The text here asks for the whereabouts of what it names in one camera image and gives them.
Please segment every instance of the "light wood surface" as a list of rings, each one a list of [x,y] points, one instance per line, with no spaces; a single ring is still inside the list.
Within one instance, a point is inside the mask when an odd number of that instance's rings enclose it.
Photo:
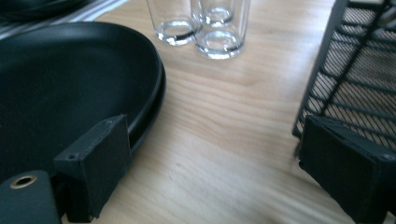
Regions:
[[[145,0],[102,16],[153,42],[167,89],[93,223],[353,223],[293,157],[291,128],[332,4],[252,0],[245,50],[225,61],[158,41]]]

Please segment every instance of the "mesh dish rack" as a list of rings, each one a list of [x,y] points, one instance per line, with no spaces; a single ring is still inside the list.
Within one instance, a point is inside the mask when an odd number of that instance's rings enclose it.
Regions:
[[[292,133],[355,222],[396,216],[396,0],[335,1]]]
[[[328,25],[293,134],[301,137],[304,118],[318,115],[396,150],[396,1],[349,3],[343,15],[336,14]]]

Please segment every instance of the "bolt hole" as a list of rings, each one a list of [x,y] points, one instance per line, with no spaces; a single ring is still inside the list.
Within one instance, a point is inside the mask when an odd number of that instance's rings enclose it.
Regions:
[[[23,177],[20,177],[20,178],[14,180],[14,182],[11,183],[11,188],[12,189],[23,189],[23,188],[26,188],[29,185],[35,183],[36,180],[37,180],[37,176],[35,176],[35,175],[25,175]]]

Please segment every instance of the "glass cup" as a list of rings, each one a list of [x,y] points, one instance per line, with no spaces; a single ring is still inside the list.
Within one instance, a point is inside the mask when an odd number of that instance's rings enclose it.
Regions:
[[[195,46],[210,59],[228,59],[241,52],[248,26],[250,0],[195,0],[200,27]]]
[[[152,24],[158,38],[172,46],[193,40],[198,15],[193,12],[197,0],[147,0]]]

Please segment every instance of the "striped cloth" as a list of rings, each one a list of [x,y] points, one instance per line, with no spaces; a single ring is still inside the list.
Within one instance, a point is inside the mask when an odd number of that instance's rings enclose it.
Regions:
[[[93,21],[100,15],[122,5],[126,1],[128,0],[89,0],[86,5],[69,14],[51,17],[43,21],[0,21],[0,39],[47,25],[76,21]]]

